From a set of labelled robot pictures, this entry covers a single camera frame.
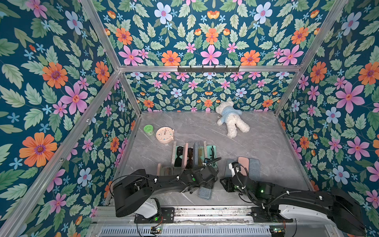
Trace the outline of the mint case with white glasses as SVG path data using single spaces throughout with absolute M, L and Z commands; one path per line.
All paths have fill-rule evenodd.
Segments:
M 201 199 L 210 200 L 214 188 L 214 183 L 206 184 L 204 187 L 201 187 L 198 192 L 198 197 Z

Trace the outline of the grey case with red glasses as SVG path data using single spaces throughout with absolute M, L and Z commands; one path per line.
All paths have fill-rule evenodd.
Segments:
M 258 159 L 249 158 L 249 178 L 253 181 L 260 181 L 261 164 Z

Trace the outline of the pink case with purple glasses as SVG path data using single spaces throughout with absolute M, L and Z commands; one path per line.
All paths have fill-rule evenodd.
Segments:
M 246 157 L 238 157 L 238 163 L 240 165 L 240 172 L 244 176 L 249 176 L 249 159 Z

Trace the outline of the grey case with yellow glasses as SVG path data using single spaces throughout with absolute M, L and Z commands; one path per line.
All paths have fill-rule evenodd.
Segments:
M 226 167 L 225 167 L 225 177 L 226 178 L 232 178 L 235 175 L 234 164 L 236 162 L 237 161 L 235 161 L 235 160 L 227 159 Z

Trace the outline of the grey case with black sunglasses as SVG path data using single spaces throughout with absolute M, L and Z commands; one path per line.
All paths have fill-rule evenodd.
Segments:
M 171 161 L 174 167 L 182 167 L 183 154 L 184 154 L 184 146 L 179 146 L 176 144 L 176 142 L 174 142 L 172 161 Z

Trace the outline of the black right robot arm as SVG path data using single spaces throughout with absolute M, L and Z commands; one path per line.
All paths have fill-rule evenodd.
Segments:
M 286 188 L 250 179 L 241 172 L 244 167 L 237 162 L 232 163 L 232 169 L 232 176 L 220 182 L 228 193 L 247 197 L 253 205 L 250 215 L 257 223 L 326 219 L 347 234 L 366 234 L 359 202 L 341 189 L 324 192 Z

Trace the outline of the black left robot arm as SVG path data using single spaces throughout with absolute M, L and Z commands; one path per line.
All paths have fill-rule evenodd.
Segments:
M 193 193 L 218 180 L 214 167 L 186 169 L 177 175 L 156 176 L 139 169 L 113 185 L 116 217 L 135 213 L 151 196 L 170 192 Z

